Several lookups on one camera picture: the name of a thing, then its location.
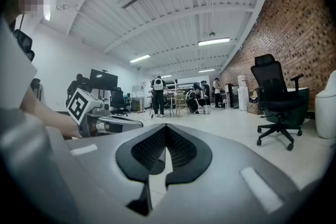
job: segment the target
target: fluorescent light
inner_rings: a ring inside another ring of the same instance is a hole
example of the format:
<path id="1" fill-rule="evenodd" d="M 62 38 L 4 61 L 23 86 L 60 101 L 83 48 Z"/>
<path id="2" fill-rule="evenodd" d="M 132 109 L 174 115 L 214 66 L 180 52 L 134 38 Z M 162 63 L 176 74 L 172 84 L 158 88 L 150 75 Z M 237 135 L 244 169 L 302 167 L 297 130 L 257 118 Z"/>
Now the fluorescent light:
<path id="1" fill-rule="evenodd" d="M 50 12 L 46 12 L 45 15 L 44 15 L 44 18 L 45 18 L 47 21 L 50 21 L 50 17 L 51 17 L 51 13 L 50 13 Z"/>
<path id="2" fill-rule="evenodd" d="M 201 70 L 198 73 L 202 73 L 202 72 L 209 72 L 209 71 L 214 71 L 215 69 L 208 69 L 208 70 Z"/>
<path id="3" fill-rule="evenodd" d="M 132 61 L 130 61 L 130 62 L 137 62 L 137 61 L 141 61 L 141 60 L 143 60 L 143 59 L 146 59 L 146 58 L 149 58 L 149 57 L 150 57 L 149 55 L 145 55 L 145 56 L 142 56 L 142 57 L 136 58 L 136 59 L 134 59 L 134 60 L 132 60 Z"/>
<path id="4" fill-rule="evenodd" d="M 224 43 L 224 42 L 229 42 L 230 38 L 221 38 L 221 39 L 213 39 L 213 40 L 207 40 L 207 41 L 200 41 L 198 43 L 199 46 L 204 46 L 204 45 L 210 45 L 210 44 L 216 44 L 216 43 Z"/>

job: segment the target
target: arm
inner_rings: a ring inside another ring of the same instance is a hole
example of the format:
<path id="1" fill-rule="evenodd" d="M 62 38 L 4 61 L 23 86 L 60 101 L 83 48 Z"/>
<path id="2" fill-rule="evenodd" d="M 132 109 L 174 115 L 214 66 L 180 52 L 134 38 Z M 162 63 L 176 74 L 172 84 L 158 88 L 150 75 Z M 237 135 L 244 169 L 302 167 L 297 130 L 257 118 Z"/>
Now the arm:
<path id="1" fill-rule="evenodd" d="M 37 116 L 44 125 L 59 129 L 64 136 L 80 137 L 77 123 L 70 116 L 59 114 L 40 103 L 30 87 L 23 98 L 20 108 Z"/>
<path id="2" fill-rule="evenodd" d="M 196 101 L 197 106 L 200 106 L 196 93 L 191 93 L 190 99 L 194 99 Z"/>
<path id="3" fill-rule="evenodd" d="M 219 89 L 219 85 L 217 82 L 214 82 L 213 86 L 215 87 L 215 89 Z"/>
<path id="4" fill-rule="evenodd" d="M 262 95 L 262 90 L 264 89 L 264 87 L 263 86 L 260 86 L 260 87 L 258 87 L 258 88 L 255 88 L 255 91 L 257 92 L 257 95 L 258 95 L 258 110 L 262 110 L 261 109 L 261 100 L 262 100 L 262 97 L 261 97 L 261 95 Z"/>
<path id="5" fill-rule="evenodd" d="M 299 79 L 302 77 L 304 77 L 304 75 L 301 73 L 300 75 L 297 75 L 296 77 L 290 79 L 290 81 L 295 82 L 295 95 L 296 96 L 299 95 Z"/>

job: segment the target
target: ceiling lamp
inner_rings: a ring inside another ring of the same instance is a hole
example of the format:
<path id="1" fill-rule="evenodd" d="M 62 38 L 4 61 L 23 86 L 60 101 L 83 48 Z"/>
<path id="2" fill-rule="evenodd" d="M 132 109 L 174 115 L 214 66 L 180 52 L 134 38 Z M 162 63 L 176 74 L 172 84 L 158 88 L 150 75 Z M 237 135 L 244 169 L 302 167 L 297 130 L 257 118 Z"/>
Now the ceiling lamp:
<path id="1" fill-rule="evenodd" d="M 138 62 L 138 61 L 141 61 L 141 60 L 146 59 L 146 58 L 149 58 L 149 57 L 150 57 L 149 55 L 145 55 L 145 56 L 136 58 L 136 59 L 134 59 L 134 60 L 132 60 L 132 61 L 130 61 L 130 62 Z"/>
<path id="2" fill-rule="evenodd" d="M 208 69 L 208 70 L 201 70 L 198 73 L 202 73 L 202 72 L 209 72 L 209 71 L 214 71 L 215 69 Z"/>
<path id="3" fill-rule="evenodd" d="M 206 40 L 206 41 L 200 41 L 198 43 L 199 46 L 204 46 L 204 45 L 210 45 L 210 44 L 216 44 L 216 43 L 224 43 L 224 42 L 229 42 L 230 38 L 220 38 L 220 39 L 212 39 L 212 40 Z"/>

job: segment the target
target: white wall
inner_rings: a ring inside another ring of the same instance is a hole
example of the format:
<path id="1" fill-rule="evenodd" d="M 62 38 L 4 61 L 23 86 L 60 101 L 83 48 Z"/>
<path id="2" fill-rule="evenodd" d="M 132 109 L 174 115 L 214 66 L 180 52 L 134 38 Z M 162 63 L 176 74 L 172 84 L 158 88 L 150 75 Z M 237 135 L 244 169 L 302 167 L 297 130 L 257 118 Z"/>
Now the white wall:
<path id="1" fill-rule="evenodd" d="M 148 108 L 150 105 L 150 99 L 147 97 L 151 95 L 150 93 L 148 93 L 148 91 L 152 89 L 151 82 L 153 78 L 147 72 L 143 71 L 143 69 L 140 69 L 139 81 L 142 82 L 143 80 L 145 80 L 145 83 L 146 83 L 145 89 L 144 89 L 144 92 L 145 92 L 144 107 Z"/>
<path id="2" fill-rule="evenodd" d="M 66 110 L 67 89 L 72 80 L 76 80 L 78 73 L 90 78 L 91 69 L 106 69 L 108 73 L 118 76 L 118 86 L 124 94 L 131 92 L 132 86 L 141 81 L 137 68 L 44 25 L 38 25 L 30 37 L 33 39 L 32 50 L 35 52 L 33 65 L 38 70 L 36 78 L 41 80 L 44 87 L 47 106 L 55 111 Z M 92 93 L 98 96 L 98 90 L 93 90 Z M 105 97 L 109 96 L 110 92 L 105 91 Z"/>

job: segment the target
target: person crouching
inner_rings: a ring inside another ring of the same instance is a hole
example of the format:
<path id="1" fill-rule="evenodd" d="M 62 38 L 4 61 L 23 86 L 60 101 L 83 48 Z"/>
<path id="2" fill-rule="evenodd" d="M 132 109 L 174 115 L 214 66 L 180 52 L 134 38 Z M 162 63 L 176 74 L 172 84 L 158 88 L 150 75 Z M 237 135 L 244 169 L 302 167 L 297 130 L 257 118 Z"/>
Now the person crouching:
<path id="1" fill-rule="evenodd" d="M 192 91 L 189 94 L 189 99 L 187 101 L 187 104 L 190 108 L 190 112 L 191 113 L 195 112 L 196 115 L 200 115 L 198 110 L 202 108 L 197 99 L 197 97 L 200 96 L 199 95 L 200 92 L 201 92 L 201 88 L 199 86 L 195 86 L 194 91 Z"/>

